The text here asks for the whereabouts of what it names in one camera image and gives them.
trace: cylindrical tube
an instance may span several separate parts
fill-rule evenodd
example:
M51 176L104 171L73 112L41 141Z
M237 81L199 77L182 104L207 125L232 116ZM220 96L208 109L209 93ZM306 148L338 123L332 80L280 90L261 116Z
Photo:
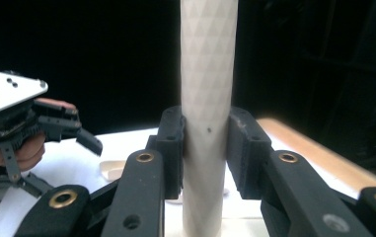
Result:
M220 235L238 0L181 0L184 235Z

